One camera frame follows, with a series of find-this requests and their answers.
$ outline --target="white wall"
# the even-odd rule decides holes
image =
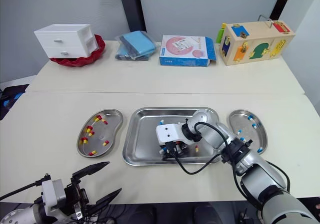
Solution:
[[[146,30],[156,41],[162,35],[196,35],[216,39],[223,22],[269,17],[277,0],[141,0]]]
[[[296,76],[307,97],[320,114],[320,0],[313,0],[301,20],[298,10],[303,0],[287,3],[280,19],[286,17],[297,26],[296,36],[283,52],[283,58]]]
[[[48,61],[33,31],[90,23],[104,39],[129,32],[121,0],[0,0],[0,82],[35,75]]]

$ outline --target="kidney-shaped tray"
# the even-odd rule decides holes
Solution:
[[[115,109],[103,110],[92,115],[79,133],[76,143],[78,152],[87,158],[109,153],[122,122],[121,112]]]
[[[234,133],[241,130],[238,138],[253,140],[250,149],[259,152],[259,154],[266,150],[268,146],[267,133],[262,122],[255,114],[246,110],[235,110],[230,113],[228,122]]]

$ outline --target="colorful lock board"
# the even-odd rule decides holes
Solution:
[[[226,24],[219,53],[225,65],[278,58],[295,33],[283,21]]]

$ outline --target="rectangular tray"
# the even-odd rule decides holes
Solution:
[[[164,124],[185,122],[198,109],[205,109],[213,112],[217,119],[217,113],[210,108],[141,108],[133,113],[129,128],[127,131],[122,156],[126,163],[133,166],[141,165],[161,165],[173,164],[176,161],[172,159],[162,160],[159,153],[160,146],[156,134],[156,126],[161,120]],[[204,164],[213,155],[214,149],[204,140],[188,146],[189,157],[180,158],[184,164]]]

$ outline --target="white table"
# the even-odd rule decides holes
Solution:
[[[142,107],[210,107],[220,120],[235,109],[258,115],[268,135],[263,157],[287,172],[296,197],[319,196],[320,118],[304,95],[208,95],[129,93],[25,93],[0,123],[0,196],[50,173],[64,185],[73,172],[93,163],[111,163],[83,178],[91,203],[122,188],[114,204],[242,200],[230,165],[209,165],[197,175],[178,165],[129,166],[122,150],[132,113]],[[124,120],[115,147],[88,159],[76,151],[79,131],[95,112],[114,108]],[[200,165],[187,165],[191,171]],[[33,202],[40,187],[4,201]]]
[[[150,61],[115,59],[117,41],[107,41],[102,58],[93,65],[70,68],[49,61],[27,92],[119,92],[207,94],[303,94],[282,57],[273,60],[209,67],[161,66],[159,52]]]

